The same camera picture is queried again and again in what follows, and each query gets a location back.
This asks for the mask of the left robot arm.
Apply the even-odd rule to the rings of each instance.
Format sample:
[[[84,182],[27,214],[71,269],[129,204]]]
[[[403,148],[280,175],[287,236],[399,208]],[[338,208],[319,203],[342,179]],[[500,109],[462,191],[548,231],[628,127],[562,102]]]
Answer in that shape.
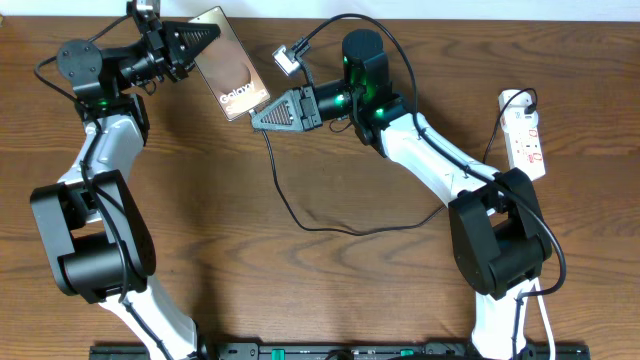
[[[111,312],[152,359],[213,359],[216,350],[156,275],[148,227],[127,180],[150,130],[144,106],[164,80],[185,79],[220,36],[215,24],[163,21],[155,10],[126,14],[140,34],[127,46],[95,38],[64,43],[53,57],[71,84],[84,143],[70,169],[35,189],[30,205],[57,287]]]

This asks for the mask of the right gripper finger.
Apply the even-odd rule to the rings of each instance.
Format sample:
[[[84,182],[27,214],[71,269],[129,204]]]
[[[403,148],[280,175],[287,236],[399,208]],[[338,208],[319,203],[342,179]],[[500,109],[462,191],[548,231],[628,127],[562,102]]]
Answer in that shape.
[[[251,116],[253,126],[298,126],[301,121],[297,96],[293,89]]]
[[[268,132],[295,132],[295,133],[302,133],[302,132],[305,131],[305,129],[302,126],[295,125],[295,124],[284,125],[284,124],[256,123],[256,124],[253,124],[253,128],[255,130],[258,130],[258,131],[268,131]]]

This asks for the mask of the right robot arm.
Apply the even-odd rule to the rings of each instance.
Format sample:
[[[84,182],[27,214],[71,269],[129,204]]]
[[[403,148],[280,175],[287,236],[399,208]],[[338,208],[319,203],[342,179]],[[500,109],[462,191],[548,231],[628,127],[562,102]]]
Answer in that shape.
[[[455,263],[476,294],[471,343],[489,359],[525,355],[524,311],[545,291],[543,264],[559,251],[532,180],[470,157],[395,92],[381,35],[357,29],[342,41],[344,75],[287,90],[251,116],[252,127],[307,132],[346,118],[360,141],[416,176],[448,211]]]

